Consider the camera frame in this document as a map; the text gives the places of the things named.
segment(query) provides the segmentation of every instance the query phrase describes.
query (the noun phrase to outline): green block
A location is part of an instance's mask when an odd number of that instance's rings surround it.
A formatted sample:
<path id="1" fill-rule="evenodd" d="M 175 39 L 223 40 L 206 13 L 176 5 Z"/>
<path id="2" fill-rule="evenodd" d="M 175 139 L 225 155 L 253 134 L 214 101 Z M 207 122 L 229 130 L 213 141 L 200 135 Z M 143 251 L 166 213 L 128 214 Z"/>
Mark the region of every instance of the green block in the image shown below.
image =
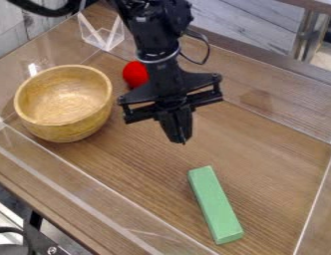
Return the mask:
<path id="1" fill-rule="evenodd" d="M 243 230 L 211 167 L 190 170 L 187 178 L 214 243 L 222 244 L 239 239 Z"/>

